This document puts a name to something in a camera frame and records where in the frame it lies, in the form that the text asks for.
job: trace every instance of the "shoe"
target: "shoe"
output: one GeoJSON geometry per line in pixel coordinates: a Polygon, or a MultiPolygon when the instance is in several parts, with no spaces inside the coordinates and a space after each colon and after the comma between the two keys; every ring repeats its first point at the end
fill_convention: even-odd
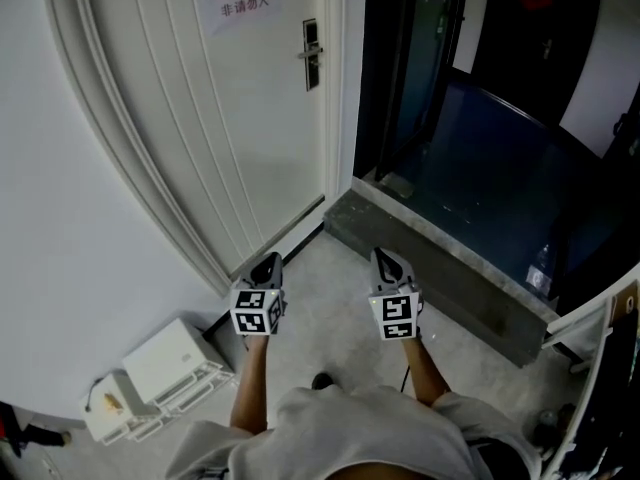
{"type": "Polygon", "coordinates": [[[322,372],[313,378],[311,389],[313,389],[314,391],[320,391],[321,389],[328,388],[329,386],[332,386],[334,384],[335,382],[333,382],[331,375],[322,372]]]}

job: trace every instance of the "black cable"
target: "black cable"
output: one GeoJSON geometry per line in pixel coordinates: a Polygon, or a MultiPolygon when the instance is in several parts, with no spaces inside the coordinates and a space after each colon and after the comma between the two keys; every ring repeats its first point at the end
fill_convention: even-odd
{"type": "Polygon", "coordinates": [[[95,388],[100,382],[104,379],[104,377],[100,377],[93,381],[91,387],[89,388],[89,396],[87,396],[87,405],[84,407],[84,412],[91,412],[91,393],[93,393],[93,388],[95,388]]]}
{"type": "Polygon", "coordinates": [[[404,379],[402,379],[402,387],[400,388],[400,393],[404,393],[404,386],[407,383],[408,378],[409,378],[409,367],[407,366],[407,371],[404,372],[404,379]]]}

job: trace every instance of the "forearm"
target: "forearm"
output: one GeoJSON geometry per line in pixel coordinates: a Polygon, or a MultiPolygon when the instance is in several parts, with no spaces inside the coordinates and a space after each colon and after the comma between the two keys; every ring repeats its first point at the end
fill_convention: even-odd
{"type": "Polygon", "coordinates": [[[416,400],[429,407],[451,388],[440,374],[420,338],[402,340],[416,400]]]}
{"type": "Polygon", "coordinates": [[[267,345],[268,336],[253,336],[242,370],[240,387],[229,425],[254,435],[267,430],[267,345]]]}

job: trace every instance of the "white t-shirt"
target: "white t-shirt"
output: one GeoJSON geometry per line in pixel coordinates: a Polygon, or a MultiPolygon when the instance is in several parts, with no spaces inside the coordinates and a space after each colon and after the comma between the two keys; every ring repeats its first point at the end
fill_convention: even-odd
{"type": "Polygon", "coordinates": [[[169,466],[169,480],[324,480],[348,466],[386,463],[434,480],[491,480],[469,441],[514,449],[540,476],[540,457],[493,407],[455,393],[430,409],[391,387],[344,393],[296,388],[277,408],[277,424],[257,436],[210,421],[194,423],[169,466]]]}

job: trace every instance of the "gray floor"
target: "gray floor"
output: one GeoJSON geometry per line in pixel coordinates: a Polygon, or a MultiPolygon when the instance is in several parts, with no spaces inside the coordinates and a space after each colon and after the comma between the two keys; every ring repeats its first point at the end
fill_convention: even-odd
{"type": "MultiPolygon", "coordinates": [[[[316,237],[285,270],[287,315],[270,344],[268,396],[270,421],[278,398],[294,386],[309,385],[321,370],[345,389],[373,384],[399,387],[406,368],[401,345],[383,343],[367,304],[368,263],[325,233],[316,237]]],[[[583,378],[570,376],[566,358],[543,351],[532,365],[518,369],[476,337],[432,307],[420,316],[424,342],[451,387],[498,409],[530,432],[542,408],[575,401],[583,378]]],[[[240,369],[244,348],[227,326],[216,341],[240,369]]],[[[235,386],[227,385],[182,420],[149,440],[111,447],[74,430],[64,449],[31,445],[24,458],[2,452],[18,479],[143,480],[162,472],[189,422],[228,421],[235,386]]],[[[407,390],[412,393],[409,383],[407,390]]]]}

